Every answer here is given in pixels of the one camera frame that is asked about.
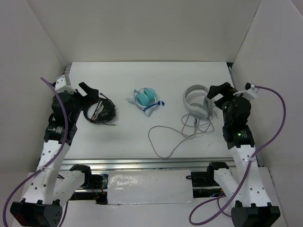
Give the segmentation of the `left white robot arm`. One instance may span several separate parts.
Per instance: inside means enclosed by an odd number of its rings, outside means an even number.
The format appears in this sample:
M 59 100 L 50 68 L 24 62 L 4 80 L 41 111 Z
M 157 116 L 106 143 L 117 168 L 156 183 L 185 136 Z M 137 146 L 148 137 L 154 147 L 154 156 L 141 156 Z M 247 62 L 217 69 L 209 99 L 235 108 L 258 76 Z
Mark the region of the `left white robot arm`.
M 77 131 L 79 115 L 99 101 L 99 91 L 84 82 L 79 86 L 86 93 L 85 96 L 65 81 L 47 82 L 47 85 L 54 93 L 53 112 L 45 130 L 38 167 L 17 186 L 19 189 L 30 182 L 21 201 L 14 201 L 3 209 L 3 214 L 9 210 L 23 227 L 60 227 L 75 190 L 79 187 L 89 188 L 93 183 L 90 167 L 79 164 L 69 169 L 62 182 L 58 183 L 57 179 Z

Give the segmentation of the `white gaming headphones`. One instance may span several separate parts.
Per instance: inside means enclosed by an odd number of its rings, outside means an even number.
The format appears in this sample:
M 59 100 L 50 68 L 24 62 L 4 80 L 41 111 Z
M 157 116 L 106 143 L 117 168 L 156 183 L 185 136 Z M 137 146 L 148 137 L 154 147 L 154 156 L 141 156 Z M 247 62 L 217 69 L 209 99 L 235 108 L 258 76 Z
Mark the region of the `white gaming headphones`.
M 203 85 L 192 85 L 183 94 L 185 109 L 198 119 L 207 119 L 213 114 L 218 118 L 215 111 L 214 100 L 207 97 L 209 88 Z

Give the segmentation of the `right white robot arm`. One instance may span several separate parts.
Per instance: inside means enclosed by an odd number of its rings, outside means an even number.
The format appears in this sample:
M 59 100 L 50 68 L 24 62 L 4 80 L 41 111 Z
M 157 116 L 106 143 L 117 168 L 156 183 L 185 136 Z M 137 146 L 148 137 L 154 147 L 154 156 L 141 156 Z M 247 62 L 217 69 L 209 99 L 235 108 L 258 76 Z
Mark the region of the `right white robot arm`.
M 258 88 L 246 84 L 245 91 L 237 91 L 230 83 L 210 86 L 207 94 L 215 106 L 223 112 L 223 137 L 235 162 L 240 182 L 233 178 L 223 162 L 212 162 L 206 173 L 211 185 L 219 184 L 231 206 L 231 218 L 236 227 L 270 227 L 280 217 L 278 206 L 274 206 L 262 183 L 253 135 L 247 124 L 251 111 L 250 100 L 257 97 Z

